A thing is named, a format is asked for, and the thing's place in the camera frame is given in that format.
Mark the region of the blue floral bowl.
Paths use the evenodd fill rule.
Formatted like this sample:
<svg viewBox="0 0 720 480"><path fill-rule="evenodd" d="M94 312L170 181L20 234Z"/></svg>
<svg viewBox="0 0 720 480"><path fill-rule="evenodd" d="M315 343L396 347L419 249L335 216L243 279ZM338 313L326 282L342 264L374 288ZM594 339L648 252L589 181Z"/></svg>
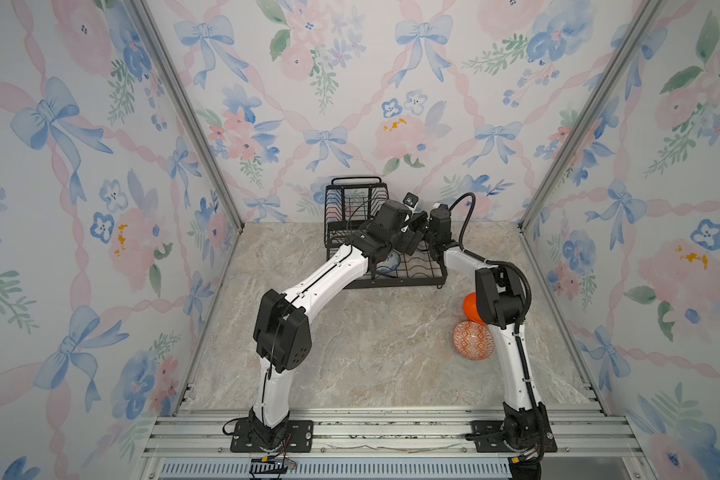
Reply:
<svg viewBox="0 0 720 480"><path fill-rule="evenodd" d="M401 256L396 251L391 251L389 255L376 265L376 272L380 275L397 274L397 270L401 264Z"/></svg>

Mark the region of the black wire dish rack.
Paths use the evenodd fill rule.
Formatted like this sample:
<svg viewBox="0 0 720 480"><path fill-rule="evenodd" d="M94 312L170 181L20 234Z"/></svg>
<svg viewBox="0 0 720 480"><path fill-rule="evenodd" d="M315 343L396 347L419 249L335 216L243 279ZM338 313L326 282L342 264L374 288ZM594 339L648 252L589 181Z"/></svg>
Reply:
<svg viewBox="0 0 720 480"><path fill-rule="evenodd" d="M326 256L331 257L343 245L369 256L366 273L352 281L350 289L440 288L445 284L446 268L431 257L425 236L412 255L395 249L407 215L399 212L404 205L390 199L387 184L379 176L333 178L325 186L323 200ZM391 251L401 256L397 274L378 274L376 265Z"/></svg>

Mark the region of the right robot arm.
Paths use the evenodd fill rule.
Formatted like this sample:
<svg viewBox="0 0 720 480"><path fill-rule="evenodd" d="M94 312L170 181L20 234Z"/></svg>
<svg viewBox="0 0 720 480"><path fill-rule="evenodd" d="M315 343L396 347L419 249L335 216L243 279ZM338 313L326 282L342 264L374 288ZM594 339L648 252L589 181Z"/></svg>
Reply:
<svg viewBox="0 0 720 480"><path fill-rule="evenodd" d="M451 213L445 204L430 211L428 246L449 272L474 280L477 313L493 338L503 374L503 442L525 457L541 457L548 440L548 422L526 355L524 322L532 302L530 284L515 264L487 259L464 247L462 240L455 240Z"/></svg>

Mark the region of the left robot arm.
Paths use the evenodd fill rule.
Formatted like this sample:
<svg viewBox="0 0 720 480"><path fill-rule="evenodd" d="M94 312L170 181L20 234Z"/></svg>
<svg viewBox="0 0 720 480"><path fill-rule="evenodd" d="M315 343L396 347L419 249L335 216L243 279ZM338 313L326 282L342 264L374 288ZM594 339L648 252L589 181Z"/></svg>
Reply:
<svg viewBox="0 0 720 480"><path fill-rule="evenodd" d="M413 224L427 223L427 214L416 211L418 202L413 193L401 202L385 201L310 276L284 292L269 290L262 296L253 333L260 387L248 423L265 448L284 442L293 371L311 350L311 322L338 293L375 270L393 250L408 252L416 247L423 229Z"/></svg>

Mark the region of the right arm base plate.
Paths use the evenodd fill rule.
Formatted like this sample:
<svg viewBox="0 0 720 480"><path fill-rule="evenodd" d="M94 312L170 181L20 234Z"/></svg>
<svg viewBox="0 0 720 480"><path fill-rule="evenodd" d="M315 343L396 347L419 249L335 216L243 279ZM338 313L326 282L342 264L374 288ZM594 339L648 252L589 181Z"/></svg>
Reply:
<svg viewBox="0 0 720 480"><path fill-rule="evenodd" d="M505 452L518 455L536 454L541 446L544 453L555 453L558 445L551 432L542 438L538 429L519 426L509 420L475 420L465 439L474 443L479 453Z"/></svg>

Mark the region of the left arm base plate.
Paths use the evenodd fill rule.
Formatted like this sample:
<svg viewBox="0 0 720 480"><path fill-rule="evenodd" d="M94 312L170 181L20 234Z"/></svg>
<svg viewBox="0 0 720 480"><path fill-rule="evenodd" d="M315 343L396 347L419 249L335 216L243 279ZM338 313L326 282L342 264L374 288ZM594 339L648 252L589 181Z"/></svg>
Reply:
<svg viewBox="0 0 720 480"><path fill-rule="evenodd" d="M258 419L243 419L235 423L229 450L232 453L274 454L309 453L314 439L314 422L285 419L269 428Z"/></svg>

